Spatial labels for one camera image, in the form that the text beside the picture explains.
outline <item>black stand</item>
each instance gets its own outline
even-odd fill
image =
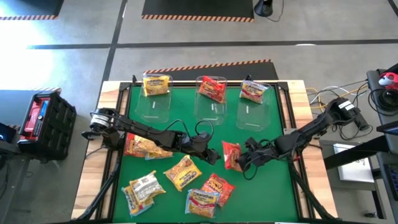
[[[273,0],[259,0],[259,2],[254,6],[254,12],[262,17],[269,17],[274,12],[272,10]]]
[[[373,156],[377,152],[389,152],[389,146],[385,135],[325,158],[325,167],[326,169],[339,167],[359,159]]]

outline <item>floor mat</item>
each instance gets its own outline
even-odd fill
[[[146,0],[141,18],[254,22],[252,0]]]
[[[278,80],[275,66],[269,59],[163,68],[144,73],[171,75],[173,80],[194,80],[202,75],[228,77],[229,80],[244,80],[247,75],[251,75],[255,80]]]
[[[0,20],[57,19],[63,0],[2,0]]]

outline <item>red noodle package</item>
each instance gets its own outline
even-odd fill
[[[224,103],[225,89],[225,83],[221,84],[208,76],[203,76],[203,81],[200,85],[199,93],[208,96],[219,103]]]
[[[236,171],[242,172],[242,169],[239,163],[236,162],[237,159],[242,154],[241,146],[236,143],[228,143],[223,142],[223,149],[224,149],[224,161],[225,161],[225,169],[234,169]]]
[[[220,199],[217,204],[223,207],[232,194],[235,186],[229,184],[226,180],[218,177],[217,174],[211,174],[210,178],[205,182],[201,190],[205,192],[220,193]]]

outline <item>wooden table frame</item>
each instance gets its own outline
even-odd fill
[[[195,81],[174,81],[176,85],[186,82]],[[241,81],[228,81],[228,83],[237,82],[240,83]],[[261,80],[258,82],[267,82],[278,87],[278,107],[281,117],[284,118],[281,119],[282,126],[284,127],[284,134],[290,132],[290,129],[301,128],[313,119],[304,82],[302,80]],[[104,82],[98,108],[116,108],[121,114],[128,112],[130,87],[131,82]],[[86,153],[88,154],[94,151],[99,148],[101,144],[102,139],[90,141]],[[121,156],[121,151],[98,151],[85,160],[75,205],[73,207],[72,218],[79,217],[92,202],[102,184],[109,176],[109,172],[113,168],[118,153],[119,156]],[[297,170],[310,186],[311,191],[320,203],[330,214],[336,217],[336,208],[331,194],[325,165],[323,163],[322,152],[316,147],[309,146],[303,151],[300,157],[302,159],[295,163]],[[112,221],[114,200],[111,200],[111,198],[116,196],[116,185],[108,190],[95,215],[91,218],[97,220],[104,218],[103,220],[107,222]],[[296,199],[298,216],[300,218],[319,218],[319,215],[309,204],[301,188],[294,181],[292,181],[292,186]]]

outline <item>desk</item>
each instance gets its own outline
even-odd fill
[[[304,82],[301,80],[289,80],[289,81],[266,81],[269,83],[286,82],[289,87],[289,96],[292,104],[293,114],[295,118],[295,124],[298,128],[307,124],[312,120],[312,114],[308,104],[308,98],[305,91]],[[119,96],[119,87],[122,82],[104,82],[101,90],[101,95],[98,102],[98,107],[115,108]],[[287,126],[291,126],[289,119],[289,112],[287,109],[287,102],[282,97],[282,106],[284,111],[285,122]],[[127,102],[127,94],[121,97],[121,113],[123,113]],[[94,140],[89,143],[87,153],[99,148],[101,140]],[[76,218],[81,215],[85,208],[91,203],[95,195],[98,193],[101,181],[103,179],[104,167],[106,156],[109,153],[116,154],[116,152],[107,152],[105,150],[98,151],[92,154],[83,165],[83,171],[81,174],[80,184],[76,195],[75,205],[73,208],[72,218]],[[315,194],[321,204],[334,216],[337,216],[333,196],[331,194],[326,169],[323,164],[322,153],[315,147],[307,147],[303,152],[303,159],[305,161],[305,171],[309,186],[312,192]],[[300,193],[300,203],[303,208],[303,217],[309,216],[309,211],[306,209],[306,199]],[[109,198],[111,195],[111,189],[108,191],[105,199],[104,206],[102,207],[101,217],[108,216]]]

